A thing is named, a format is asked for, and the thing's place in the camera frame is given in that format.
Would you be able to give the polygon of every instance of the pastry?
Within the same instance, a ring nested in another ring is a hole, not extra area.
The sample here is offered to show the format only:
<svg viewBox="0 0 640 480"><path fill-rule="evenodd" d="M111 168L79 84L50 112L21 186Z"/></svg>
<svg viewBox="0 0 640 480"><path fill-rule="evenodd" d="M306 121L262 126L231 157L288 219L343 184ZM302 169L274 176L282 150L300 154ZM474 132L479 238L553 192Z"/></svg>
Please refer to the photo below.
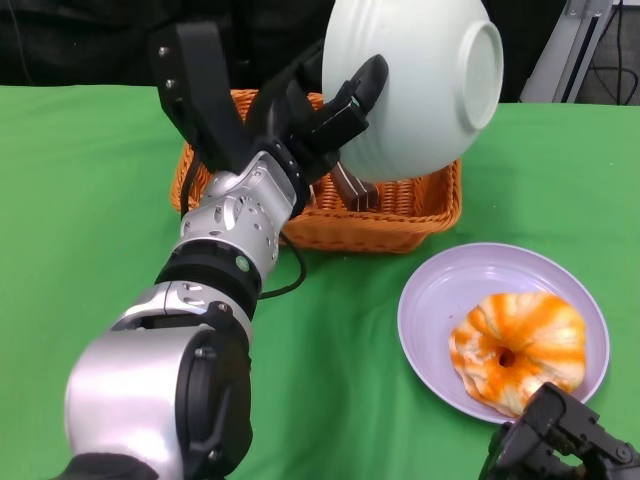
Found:
<svg viewBox="0 0 640 480"><path fill-rule="evenodd" d="M586 371L584 320L547 292L485 298L449 337L453 366L467 393L519 416L545 382L567 393Z"/></svg>

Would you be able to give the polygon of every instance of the black cable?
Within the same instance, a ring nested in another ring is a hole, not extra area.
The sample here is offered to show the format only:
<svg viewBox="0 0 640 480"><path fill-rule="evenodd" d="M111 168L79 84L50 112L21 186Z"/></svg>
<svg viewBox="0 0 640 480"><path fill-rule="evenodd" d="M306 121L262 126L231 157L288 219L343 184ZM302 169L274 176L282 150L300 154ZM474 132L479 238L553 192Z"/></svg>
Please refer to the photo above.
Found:
<svg viewBox="0 0 640 480"><path fill-rule="evenodd" d="M298 288L300 285L302 285L302 282L304 282L304 279L307 278L307 266L304 263L304 258L302 258L302 255L300 254L298 249L295 247L295 245L289 239L289 237L287 237L284 233L280 232L280 238L282 238L284 243L287 244L287 246L291 249L293 254L296 256L296 259L300 264L300 275L298 275L298 279L295 282L293 282L291 285L287 285L286 287L278 288L276 290L271 290L270 292L264 292L262 295L260 295L261 300L264 300L265 298L279 297L280 295L284 295L285 293L292 292L293 290Z"/></svg>
<svg viewBox="0 0 640 480"><path fill-rule="evenodd" d="M604 70L604 71L615 71L615 72L618 72L620 70L620 68L619 67L596 67L596 66L593 66L593 62L592 62L592 66L589 68L589 70L593 70L593 72L596 74L596 77L598 78L598 80L600 80L600 83L602 84L604 89L607 91L607 93L609 94L611 99L615 102L616 101L616 97L613 95L613 92L611 92L611 90L609 90L607 85L604 83L604 81L602 80L602 78L598 74L598 71ZM624 101L624 103L621 104L621 105L629 105L629 103L631 103L631 99L633 98L633 96L636 93L636 90L638 89L638 83L640 83L640 78L638 77L638 74L636 72L634 72L633 70L631 70L629 68L623 68L622 72L623 73L628 73L629 75L631 75L633 77L633 88L631 89L631 93L629 93L629 95L627 96L627 99Z"/></svg>
<svg viewBox="0 0 640 480"><path fill-rule="evenodd" d="M29 75L29 69L27 68L27 60L24 54L24 47L22 45L22 35L20 35L20 27L18 26L18 19L16 18L16 12L13 10L13 4L11 0L7 0L7 9L9 10L9 15L11 15L11 21L13 22L13 29L16 32L16 43L18 44L18 55L20 56L20 63L22 64L22 72L27 80L27 83L30 86L34 86L35 83Z"/></svg>
<svg viewBox="0 0 640 480"><path fill-rule="evenodd" d="M609 27L611 26L611 24L613 23L613 19L616 18L616 15L618 14L618 12L620 11L620 6L619 5L614 5L614 8L616 9L615 12L613 12L613 15L611 15L609 17L609 21L607 22L607 25L604 27L604 30L602 31L602 33L600 34L600 38L598 39L598 43L600 43L602 41L602 39L604 38L604 36L607 34L607 32L609 31Z"/></svg>
<svg viewBox="0 0 640 480"><path fill-rule="evenodd" d="M198 173L198 168L200 168L200 163L200 153L198 150L194 150L193 160L187 169L187 174L184 176L184 182L182 182L182 188L180 189L180 218L189 213L189 194L191 193L196 173Z"/></svg>
<svg viewBox="0 0 640 480"><path fill-rule="evenodd" d="M621 105L622 101L622 11L624 10L624 0L620 0L618 4L618 33L616 35L616 44L618 45L618 90L616 99L618 105Z"/></svg>
<svg viewBox="0 0 640 480"><path fill-rule="evenodd" d="M593 73L596 74L596 78L600 82L600 85L602 85L602 88L604 88L605 91L609 94L609 96L611 97L611 100L613 100L615 102L616 101L616 96L611 92L611 90L609 90L609 87L607 87L607 84L604 83L604 80L602 80L602 77L600 77L600 74L598 73L598 71L600 71L600 69L601 69L601 67L596 67L595 64L593 63L593 59L591 59L591 67L589 67L589 70L592 70Z"/></svg>

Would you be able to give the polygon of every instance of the plate rim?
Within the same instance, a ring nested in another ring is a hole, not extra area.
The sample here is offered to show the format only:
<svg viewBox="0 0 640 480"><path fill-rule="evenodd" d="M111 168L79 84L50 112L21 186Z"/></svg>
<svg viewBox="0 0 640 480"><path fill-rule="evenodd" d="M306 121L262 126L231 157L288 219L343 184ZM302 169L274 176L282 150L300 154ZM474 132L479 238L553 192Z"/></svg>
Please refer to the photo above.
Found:
<svg viewBox="0 0 640 480"><path fill-rule="evenodd" d="M547 262L548 264L550 264L551 266L553 266L554 268L557 268L558 270L560 270L562 273L564 273L565 275L567 275L571 280L573 280L578 287L580 287L580 289L587 295L587 298L589 299L589 301L591 302L591 304L593 305L593 307L595 307L595 310L598 314L598 317L600 318L600 321L602 322L602 325L604 327L604 340L605 340L605 361L603 363L603 367L601 372L598 375L598 380L596 381L596 383L594 384L593 388L591 388L591 390L589 390L589 392L587 392L587 394L584 396L584 398L582 399L578 399L581 403L587 403L591 397L593 397L593 395L596 393L596 391L600 388L600 385L602 385L602 382L604 380L604 377L607 374L607 370L609 369L609 360L610 360L610 353L611 353L611 347L610 347L610 339L609 339L609 327L607 326L607 322L604 318L604 315L602 314L602 310L600 310L600 306L598 305L598 302L596 302L596 300L593 298L593 295L591 295L591 293L589 292L589 290L582 284L582 282L580 282L580 280L578 280L571 272L569 272L566 268L564 268L563 266L559 265L558 263L554 262L553 260L551 260L550 258L545 257L544 255L541 255L537 252L534 252L533 250L529 250L527 248L523 248L523 247L519 247L516 245L509 245L507 243L497 243L497 242L475 242L475 243L465 243L462 245L457 245L455 247L451 247L451 248L447 248L446 250L443 250L442 252L439 252L435 255L433 255L432 257L428 258L426 261L424 261L414 272L413 274L411 274L411 276L409 277L409 280L407 280L407 282L405 283L403 289L402 289L402 294L400 295L400 302L398 303L398 313L397 313L397 328L398 328L398 336L400 337L400 344L402 345L402 351L404 353L405 358L409 361L409 364L411 365L411 368L413 369L414 373L418 376L418 378L420 378L420 380L422 381L422 383L424 383L429 390L431 390L436 396L438 396L441 400L443 400L445 403L447 403L450 407L455 408L456 410L466 413L467 415L477 418L479 420L484 420L486 422L490 422L490 423L495 423L495 424L501 424L505 421L505 419L510 419L507 421L513 421L512 417L508 417L507 415L501 414L500 412L498 412L496 410L496 415L501 415L501 418L498 419L496 417L492 417L489 416L488 414L478 414L478 413L474 413L471 412L469 409L467 409L464 406L460 406L460 405L452 405L450 403L449 400L447 400L443 394L441 394L441 392L439 392L436 388L433 387L433 385L431 385L431 383L429 381L427 381L423 375L421 374L421 372L419 371L419 369L416 367L416 364L414 363L413 358L411 358L411 355L409 355L408 351L407 351L407 345L405 345L405 339L404 339L404 335L402 333L402 327L401 327L401 309L402 306L405 304L405 298L407 294L407 290L408 290L408 286L409 284L411 284L412 281L414 281L414 278L425 268L428 268L428 264L435 261L435 259L437 259L438 257L441 256L445 256L445 255L449 255L452 252L456 252L458 250L464 250L464 249L469 249L471 247L498 247L498 248L506 248L506 249L510 249L510 250L518 250L521 253L525 253L528 255L532 255L534 257L538 257L539 259L541 259L544 262Z"/></svg>

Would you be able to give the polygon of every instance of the donut hole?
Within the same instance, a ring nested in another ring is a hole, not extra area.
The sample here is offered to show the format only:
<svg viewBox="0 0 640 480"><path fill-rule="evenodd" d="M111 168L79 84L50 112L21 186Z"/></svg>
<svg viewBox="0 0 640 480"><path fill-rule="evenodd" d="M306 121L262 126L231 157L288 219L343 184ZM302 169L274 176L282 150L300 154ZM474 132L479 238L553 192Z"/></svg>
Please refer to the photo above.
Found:
<svg viewBox="0 0 640 480"><path fill-rule="evenodd" d="M509 368L516 363L516 354L513 353L508 348L502 348L500 350L500 357L498 358L498 362L501 367Z"/></svg>

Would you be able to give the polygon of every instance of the white bowl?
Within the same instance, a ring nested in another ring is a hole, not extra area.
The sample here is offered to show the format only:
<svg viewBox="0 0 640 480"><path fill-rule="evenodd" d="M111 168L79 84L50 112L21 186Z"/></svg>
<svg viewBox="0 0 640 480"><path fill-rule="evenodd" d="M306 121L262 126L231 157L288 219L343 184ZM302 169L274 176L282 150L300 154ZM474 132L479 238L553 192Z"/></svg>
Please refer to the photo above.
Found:
<svg viewBox="0 0 640 480"><path fill-rule="evenodd" d="M453 162L495 113L502 43L480 0L336 0L322 90L333 98L371 56L389 64L370 126L341 150L371 182L419 177Z"/></svg>

